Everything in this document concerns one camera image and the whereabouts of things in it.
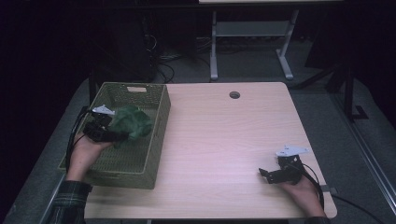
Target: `green cloth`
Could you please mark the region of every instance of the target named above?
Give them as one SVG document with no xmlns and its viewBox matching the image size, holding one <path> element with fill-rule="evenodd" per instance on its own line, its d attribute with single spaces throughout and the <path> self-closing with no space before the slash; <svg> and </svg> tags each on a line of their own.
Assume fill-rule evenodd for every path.
<svg viewBox="0 0 396 224">
<path fill-rule="evenodd" d="M 151 132 L 152 121 L 149 116 L 145 114 L 145 112 L 141 111 L 137 106 L 127 105 L 116 112 L 113 122 L 108 129 L 111 132 L 128 133 L 129 138 L 127 141 L 134 141 Z M 116 143 L 114 147 L 121 147 L 123 142 Z"/>
</svg>

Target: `basket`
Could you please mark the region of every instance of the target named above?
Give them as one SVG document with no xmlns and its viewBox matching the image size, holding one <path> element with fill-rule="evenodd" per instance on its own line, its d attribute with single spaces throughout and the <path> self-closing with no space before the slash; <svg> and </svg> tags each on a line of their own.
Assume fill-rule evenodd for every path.
<svg viewBox="0 0 396 224">
<path fill-rule="evenodd" d="M 104 150 L 85 180 L 96 186 L 154 189 L 171 106 L 166 86 L 105 82 L 91 108 L 101 105 L 116 111 L 126 105 L 138 106 L 151 118 L 153 127 L 150 134 L 132 144 Z M 79 128 L 90 120 L 92 116 L 87 115 Z"/>
</svg>

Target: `hand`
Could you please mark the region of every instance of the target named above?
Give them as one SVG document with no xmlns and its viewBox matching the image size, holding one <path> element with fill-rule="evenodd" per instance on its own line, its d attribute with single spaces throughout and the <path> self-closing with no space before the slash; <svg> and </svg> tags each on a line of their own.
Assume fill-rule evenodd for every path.
<svg viewBox="0 0 396 224">
<path fill-rule="evenodd" d="M 99 158 L 102 151 L 112 144 L 94 142 L 82 133 L 77 134 L 66 180 L 83 181 L 85 174 Z"/>
<path fill-rule="evenodd" d="M 315 186 L 305 176 L 296 185 L 291 183 L 278 184 L 299 205 L 307 217 L 326 217 Z"/>
</svg>

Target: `gray carpet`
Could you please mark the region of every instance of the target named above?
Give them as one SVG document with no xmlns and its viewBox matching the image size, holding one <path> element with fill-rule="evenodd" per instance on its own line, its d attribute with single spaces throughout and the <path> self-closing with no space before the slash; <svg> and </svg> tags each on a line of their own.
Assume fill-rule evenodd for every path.
<svg viewBox="0 0 396 224">
<path fill-rule="evenodd" d="M 278 46 L 278 42 L 255 42 L 248 44 L 240 52 L 218 55 L 217 82 L 281 81 L 291 86 L 320 71 L 304 67 L 310 43 L 293 42 L 287 58 L 295 78 L 286 81 L 275 55 Z M 180 59 L 168 63 L 175 70 L 173 82 L 208 82 L 209 67 L 205 63 L 209 61 L 208 56 L 208 53 L 205 53 L 200 55 L 202 60 Z M 161 69 L 167 76 L 171 76 L 169 68 L 161 66 Z M 334 105 L 332 96 L 324 90 L 327 80 L 326 77 L 302 91 L 290 92 L 321 171 L 328 185 L 337 189 L 338 196 L 363 206 L 385 223 L 396 223 L 395 215 L 362 159 L 359 145 L 348 130 L 343 115 Z M 162 76 L 158 75 L 154 82 L 162 83 Z M 356 126 L 373 150 L 389 180 L 394 183 L 396 132 L 377 108 L 370 93 L 359 82 L 356 82 L 354 99 L 355 105 L 361 105 L 369 116 L 369 119 L 357 120 Z M 5 223 L 40 222 L 51 193 L 62 177 L 57 167 L 64 155 L 70 130 L 79 110 L 84 105 L 88 105 L 88 102 L 88 82 L 85 81 L 71 99 L 69 107 L 26 180 Z M 338 215 L 332 220 L 333 224 L 375 223 L 351 205 L 334 200 Z M 94 219 L 88 220 L 87 223 L 120 223 L 120 221 Z M 144 223 L 144 221 L 123 220 L 122 223 Z M 302 223 L 302 221 L 290 220 L 290 223 Z"/>
</svg>

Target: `dark background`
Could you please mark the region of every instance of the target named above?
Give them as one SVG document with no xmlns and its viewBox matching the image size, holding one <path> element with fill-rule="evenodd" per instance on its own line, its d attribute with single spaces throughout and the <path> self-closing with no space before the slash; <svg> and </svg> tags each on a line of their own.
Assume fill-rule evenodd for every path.
<svg viewBox="0 0 396 224">
<path fill-rule="evenodd" d="M 394 9 L 392 3 L 381 3 L 345 5 L 326 14 L 302 10 L 293 37 L 315 40 L 307 65 L 350 66 L 396 126 Z M 48 0 L 5 0 L 0 10 L 0 219 L 83 80 L 94 74 L 99 84 L 150 82 L 155 59 L 145 49 L 149 43 L 143 34 L 152 32 L 193 57 L 194 38 L 210 32 L 204 24 L 211 20 L 208 11 L 161 11 L 142 26 L 138 13 L 85 12 L 65 1 Z"/>
</svg>

